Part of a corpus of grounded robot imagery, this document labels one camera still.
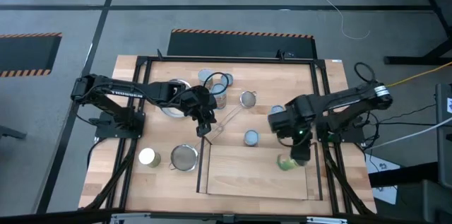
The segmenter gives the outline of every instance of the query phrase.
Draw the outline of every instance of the wooden table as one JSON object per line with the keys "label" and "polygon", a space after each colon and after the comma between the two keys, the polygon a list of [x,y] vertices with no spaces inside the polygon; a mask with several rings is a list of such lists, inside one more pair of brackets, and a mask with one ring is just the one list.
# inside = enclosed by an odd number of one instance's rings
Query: wooden table
{"label": "wooden table", "polygon": [[[136,56],[118,56],[113,72],[113,78],[131,81],[136,62]],[[347,81],[343,64],[338,60],[325,60],[328,81],[331,92],[347,89]],[[275,134],[272,134],[267,122],[267,114],[272,105],[284,105],[292,98],[301,94],[313,93],[309,66],[300,64],[227,64],[227,63],[197,63],[197,62],[160,62],[154,61],[151,66],[150,82],[168,81],[173,78],[182,78],[192,86],[198,84],[197,73],[202,68],[214,71],[228,72],[234,76],[234,84],[227,90],[227,106],[223,110],[216,110],[218,121],[239,104],[239,96],[245,90],[257,92],[256,106],[249,110],[242,110],[227,124],[223,133],[217,137],[215,147],[243,146],[243,135],[248,129],[255,129],[261,134],[259,148],[268,148],[275,151],[287,151],[281,146]],[[322,91],[320,71],[317,73]],[[112,96],[114,101],[125,105],[127,98]],[[197,123],[189,118],[175,119],[168,117],[155,106],[145,104],[146,113],[145,130],[138,141],[136,157],[133,163],[133,172],[129,195],[127,198],[127,211],[163,211],[179,213],[243,213],[243,214],[280,214],[280,215],[325,215],[331,213],[331,203],[328,195],[325,163],[321,144],[319,148],[319,163],[314,155],[305,167],[306,194],[299,191],[299,196],[305,200],[274,198],[272,195],[257,196],[230,196],[224,194],[196,193],[198,168],[192,172],[170,170],[170,153],[175,146],[183,143],[195,146],[200,139],[196,136]],[[86,175],[83,192],[79,206],[88,205],[100,192],[112,175],[114,159],[118,140],[106,140],[93,151],[90,167]],[[141,149],[151,147],[162,156],[162,162],[157,168],[149,168],[139,163],[138,154]],[[367,175],[366,164],[362,152],[351,143],[341,144],[343,162],[347,180],[363,200],[366,206],[376,212],[374,198]],[[208,165],[204,154],[203,166]],[[320,200],[316,165],[320,167],[321,191]],[[201,190],[206,192],[206,172],[202,169]],[[115,194],[114,206],[119,203],[120,188]],[[336,194],[339,208],[343,212],[343,196],[340,185],[336,181]]]}

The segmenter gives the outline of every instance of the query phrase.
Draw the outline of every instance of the black floor mat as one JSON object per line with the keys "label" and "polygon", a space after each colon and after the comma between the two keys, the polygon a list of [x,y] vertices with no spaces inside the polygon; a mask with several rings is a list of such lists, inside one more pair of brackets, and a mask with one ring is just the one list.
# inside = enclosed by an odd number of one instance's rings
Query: black floor mat
{"label": "black floor mat", "polygon": [[0,35],[0,77],[52,72],[61,33]]}
{"label": "black floor mat", "polygon": [[314,37],[288,33],[174,29],[168,55],[202,57],[286,57],[317,59]]}

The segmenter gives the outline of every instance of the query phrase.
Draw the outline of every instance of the gray floor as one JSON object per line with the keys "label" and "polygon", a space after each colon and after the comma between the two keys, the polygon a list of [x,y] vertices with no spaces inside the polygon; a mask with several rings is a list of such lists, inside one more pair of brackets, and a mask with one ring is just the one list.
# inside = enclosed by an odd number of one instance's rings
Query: gray floor
{"label": "gray floor", "polygon": [[[427,0],[331,0],[338,5],[425,5]],[[103,4],[104,0],[0,0],[0,4]],[[451,0],[439,0],[452,25]],[[155,4],[289,4],[326,5],[324,0],[113,0],[114,5]],[[111,76],[118,54],[155,55],[166,52],[173,28],[250,30],[314,35],[321,59],[342,59],[349,86],[361,83],[353,64],[370,64],[380,81],[393,83],[430,66],[386,66],[385,55],[421,56],[445,40],[435,14],[430,12],[343,12],[345,32],[364,40],[350,40],[340,31],[340,15],[334,11],[111,11],[100,40],[93,73]],[[32,213],[60,130],[68,113],[69,95],[80,74],[100,16],[99,11],[0,11],[0,34],[62,32],[58,55],[48,77],[0,80],[0,124],[28,132],[24,141],[0,140],[0,216]],[[444,69],[391,89],[391,109],[375,112],[386,118],[434,103],[434,85],[450,83]],[[94,117],[96,110],[79,112]],[[403,122],[435,122],[434,110],[399,119]],[[380,142],[390,141],[421,128],[387,126]],[[85,178],[85,158],[94,129],[76,122],[49,211],[76,209]],[[436,158],[434,132],[374,151],[374,155],[415,165]]]}

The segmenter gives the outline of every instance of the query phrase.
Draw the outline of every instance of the green object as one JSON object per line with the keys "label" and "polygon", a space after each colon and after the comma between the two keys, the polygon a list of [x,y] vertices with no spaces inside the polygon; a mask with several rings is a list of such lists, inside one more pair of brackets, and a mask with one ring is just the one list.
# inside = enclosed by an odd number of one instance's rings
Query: green object
{"label": "green object", "polygon": [[283,158],[282,154],[278,155],[276,158],[276,163],[278,164],[278,167],[280,167],[281,170],[288,171],[296,167],[299,167],[298,163],[291,157],[286,157],[283,160],[282,158]]}

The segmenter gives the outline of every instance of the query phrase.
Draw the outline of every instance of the white cable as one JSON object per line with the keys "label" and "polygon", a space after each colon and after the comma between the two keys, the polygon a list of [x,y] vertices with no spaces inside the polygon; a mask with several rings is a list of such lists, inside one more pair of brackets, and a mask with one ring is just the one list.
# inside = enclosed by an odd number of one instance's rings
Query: white cable
{"label": "white cable", "polygon": [[326,0],[326,1],[327,1],[331,6],[333,6],[333,8],[335,8],[335,9],[339,12],[340,17],[342,18],[342,21],[341,21],[341,23],[340,23],[340,30],[342,30],[342,34],[343,34],[344,36],[346,36],[346,37],[348,37],[348,38],[350,38],[350,39],[352,39],[352,40],[363,40],[363,39],[365,39],[367,36],[369,36],[370,31],[368,31],[367,34],[366,34],[364,37],[350,37],[349,35],[345,34],[345,33],[344,33],[344,16],[342,15],[342,12],[340,12],[340,10],[339,10],[338,8],[336,8],[336,6],[334,6],[333,3],[331,3],[331,1],[329,1],[329,0]]}
{"label": "white cable", "polygon": [[435,126],[432,126],[432,127],[428,128],[428,129],[425,129],[425,130],[423,130],[423,131],[419,131],[419,132],[416,132],[416,133],[411,134],[411,135],[408,135],[408,136],[403,136],[403,137],[401,137],[401,138],[397,138],[396,140],[392,140],[392,141],[389,141],[389,142],[386,142],[386,143],[382,143],[381,145],[377,145],[377,146],[371,147],[371,148],[366,149],[366,150],[372,150],[372,149],[375,149],[375,148],[379,148],[379,147],[382,147],[382,146],[386,146],[386,145],[388,145],[388,144],[390,144],[390,143],[395,143],[395,142],[400,141],[400,140],[403,140],[403,139],[407,139],[407,138],[410,138],[410,137],[413,137],[413,136],[420,135],[420,134],[425,133],[425,132],[427,132],[427,131],[431,131],[432,129],[436,129],[436,128],[438,128],[439,126],[442,126],[442,125],[444,125],[444,124],[446,124],[446,123],[448,123],[448,122],[450,122],[450,121],[452,121],[452,117],[449,118],[449,119],[447,119],[446,121],[444,121],[444,122],[442,122],[442,123],[439,123],[439,124],[437,124],[437,125],[435,125]]}

